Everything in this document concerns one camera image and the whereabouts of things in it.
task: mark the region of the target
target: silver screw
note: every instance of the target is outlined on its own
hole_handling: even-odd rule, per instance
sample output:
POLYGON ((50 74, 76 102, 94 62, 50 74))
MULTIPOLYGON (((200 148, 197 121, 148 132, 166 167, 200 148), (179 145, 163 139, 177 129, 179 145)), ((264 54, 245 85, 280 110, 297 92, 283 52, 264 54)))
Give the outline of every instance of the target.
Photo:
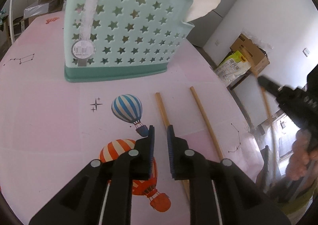
POLYGON ((135 157, 139 154, 139 151, 133 149, 133 150, 130 150, 128 154, 132 157, 135 157))
POLYGON ((92 166, 93 168, 97 168, 97 167, 100 166, 100 165, 101 165, 101 161, 98 160, 98 159, 94 159, 94 160, 91 161, 91 166, 92 166))
POLYGON ((186 156, 189 156, 189 157, 192 157, 194 155, 194 151, 193 150, 185 150, 184 151, 184 154, 186 156))
POLYGON ((227 166, 227 167, 232 166, 232 161, 230 159, 228 159, 228 158, 223 159, 222 163, 223 163, 224 166, 227 166))

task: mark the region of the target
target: mint green basket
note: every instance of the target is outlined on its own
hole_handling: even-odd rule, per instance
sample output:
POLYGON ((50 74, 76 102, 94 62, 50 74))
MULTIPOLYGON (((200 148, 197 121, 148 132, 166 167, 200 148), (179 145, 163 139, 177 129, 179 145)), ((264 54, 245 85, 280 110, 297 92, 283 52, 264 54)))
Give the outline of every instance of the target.
POLYGON ((165 72, 194 27, 193 0, 67 0, 65 78, 102 81, 165 72))

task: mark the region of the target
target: hot air balloon print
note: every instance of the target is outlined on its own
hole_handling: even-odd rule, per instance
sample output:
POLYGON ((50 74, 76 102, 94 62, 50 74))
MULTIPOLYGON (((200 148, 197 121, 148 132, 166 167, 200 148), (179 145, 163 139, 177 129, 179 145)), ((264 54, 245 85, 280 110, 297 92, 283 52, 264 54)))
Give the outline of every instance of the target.
MULTIPOLYGON (((105 146, 100 153, 99 159, 101 162, 115 160, 122 153, 134 148, 135 141, 130 139, 116 140, 105 146)), ((150 200, 152 208, 159 212, 166 212, 171 206, 169 197, 165 193, 159 193, 156 189, 157 185, 157 164, 155 158, 152 161, 151 177, 147 181, 133 180, 132 194, 145 195, 150 200)))
POLYGON ((147 137, 149 130, 140 121, 143 114, 143 105, 136 96, 130 94, 120 95, 112 102, 113 114, 122 121, 133 123, 136 132, 142 137, 147 137))

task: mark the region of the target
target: pink tablecloth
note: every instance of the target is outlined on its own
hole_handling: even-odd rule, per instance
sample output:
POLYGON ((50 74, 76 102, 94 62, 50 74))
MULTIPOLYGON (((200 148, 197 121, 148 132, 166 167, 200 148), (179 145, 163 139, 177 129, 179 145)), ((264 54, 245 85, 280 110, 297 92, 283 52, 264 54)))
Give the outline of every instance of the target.
POLYGON ((137 96, 143 104, 142 122, 155 126, 156 188, 171 201, 170 209, 161 213, 149 205, 147 197, 133 196, 131 224, 190 223, 183 188, 171 179, 156 92, 162 95, 176 135, 187 139, 189 146, 206 158, 218 161, 189 89, 194 86, 224 155, 250 178, 256 178, 263 160, 255 139, 225 86, 188 41, 179 48, 166 73, 68 83, 64 79, 63 23, 63 12, 35 19, 0 66, 0 183, 4 197, 24 224, 85 165, 98 158, 109 142, 140 138, 134 126, 111 111, 112 101, 121 94, 137 96), (46 24, 55 17, 59 19, 46 24), (102 105, 92 111, 96 99, 102 105))

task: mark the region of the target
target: wall socket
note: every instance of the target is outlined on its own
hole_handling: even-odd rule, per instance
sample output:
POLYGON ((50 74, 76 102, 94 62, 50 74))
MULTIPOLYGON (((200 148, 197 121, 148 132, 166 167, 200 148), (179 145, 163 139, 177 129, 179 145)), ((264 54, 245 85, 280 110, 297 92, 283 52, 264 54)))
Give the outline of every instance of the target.
POLYGON ((310 55, 310 51, 308 50, 308 48, 305 48, 303 52, 304 52, 306 57, 308 57, 310 55))

